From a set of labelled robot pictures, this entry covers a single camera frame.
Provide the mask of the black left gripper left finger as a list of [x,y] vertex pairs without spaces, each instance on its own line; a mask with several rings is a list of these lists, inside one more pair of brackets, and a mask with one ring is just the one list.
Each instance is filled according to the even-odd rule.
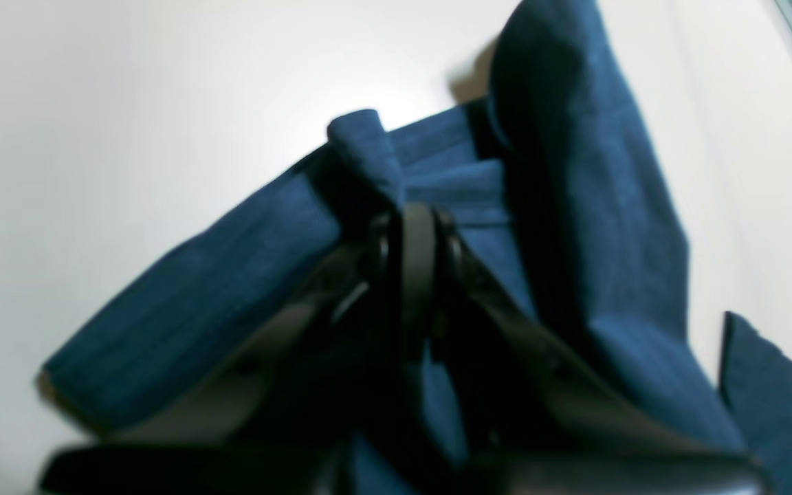
[[44,494],[408,494],[410,210],[323,259],[152,424],[56,453]]

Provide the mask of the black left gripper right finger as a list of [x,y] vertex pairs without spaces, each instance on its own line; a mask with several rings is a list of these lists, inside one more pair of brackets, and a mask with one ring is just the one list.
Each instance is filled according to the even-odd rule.
[[690,441],[630,404],[531,322],[468,250],[452,217],[406,207],[406,388],[442,344],[480,438],[465,494],[766,494],[760,467]]

